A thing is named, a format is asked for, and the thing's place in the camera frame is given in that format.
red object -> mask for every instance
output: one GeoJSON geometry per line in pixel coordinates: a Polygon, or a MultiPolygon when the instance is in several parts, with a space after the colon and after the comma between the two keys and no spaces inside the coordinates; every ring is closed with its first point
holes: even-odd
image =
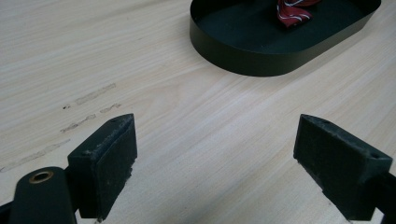
{"type": "Polygon", "coordinates": [[[310,7],[320,0],[277,0],[277,18],[287,28],[309,21],[311,13],[298,7],[310,7]]]}

wooden table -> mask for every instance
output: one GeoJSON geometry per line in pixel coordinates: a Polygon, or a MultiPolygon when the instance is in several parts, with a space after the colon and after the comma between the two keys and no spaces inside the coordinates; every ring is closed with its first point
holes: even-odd
{"type": "Polygon", "coordinates": [[[328,119],[396,158],[396,2],[280,77],[202,58],[190,3],[0,2],[0,204],[134,113],[138,159],[105,223],[347,223],[292,158],[297,124],[328,119]]]}

black oval tray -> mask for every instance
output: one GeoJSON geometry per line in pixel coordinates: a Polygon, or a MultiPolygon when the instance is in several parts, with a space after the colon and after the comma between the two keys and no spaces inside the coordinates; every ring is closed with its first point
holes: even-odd
{"type": "Polygon", "coordinates": [[[286,29],[276,0],[193,0],[190,38],[208,61],[254,77],[293,71],[358,32],[381,0],[323,0],[313,19],[286,29]]]}

black mount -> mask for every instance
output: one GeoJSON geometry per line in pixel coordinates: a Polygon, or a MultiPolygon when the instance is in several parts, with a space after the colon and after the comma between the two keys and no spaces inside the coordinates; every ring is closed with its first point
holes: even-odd
{"type": "Polygon", "coordinates": [[[77,210],[103,220],[136,157],[134,115],[111,119],[68,155],[66,169],[46,167],[21,178],[14,201],[0,207],[0,223],[77,223],[77,210]]]}
{"type": "Polygon", "coordinates": [[[396,223],[390,156],[325,119],[301,115],[294,158],[346,219],[370,220],[377,207],[382,223],[396,223]]]}

light wood surface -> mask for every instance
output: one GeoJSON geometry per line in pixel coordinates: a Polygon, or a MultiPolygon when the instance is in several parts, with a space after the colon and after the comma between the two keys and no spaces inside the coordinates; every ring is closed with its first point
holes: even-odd
{"type": "Polygon", "coordinates": [[[134,113],[138,158],[105,223],[347,223],[292,158],[297,124],[328,119],[396,158],[396,1],[281,77],[203,59],[190,3],[0,1],[0,204],[134,113]]]}

